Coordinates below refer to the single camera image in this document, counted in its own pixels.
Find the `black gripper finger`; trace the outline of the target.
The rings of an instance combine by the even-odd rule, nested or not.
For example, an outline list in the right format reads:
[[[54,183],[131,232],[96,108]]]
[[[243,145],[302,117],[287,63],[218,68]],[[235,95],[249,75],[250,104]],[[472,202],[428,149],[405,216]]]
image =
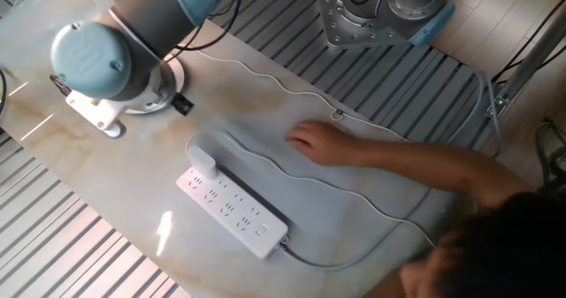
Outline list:
[[[187,116],[194,104],[181,93],[176,93],[171,100],[171,106],[182,116]]]

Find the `person's right hand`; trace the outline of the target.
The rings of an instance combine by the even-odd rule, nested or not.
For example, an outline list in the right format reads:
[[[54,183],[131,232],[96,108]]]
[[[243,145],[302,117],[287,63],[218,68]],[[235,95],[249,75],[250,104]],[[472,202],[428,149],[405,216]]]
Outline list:
[[[326,166],[349,165],[356,138],[321,121],[303,121],[285,136],[285,141],[310,161]]]

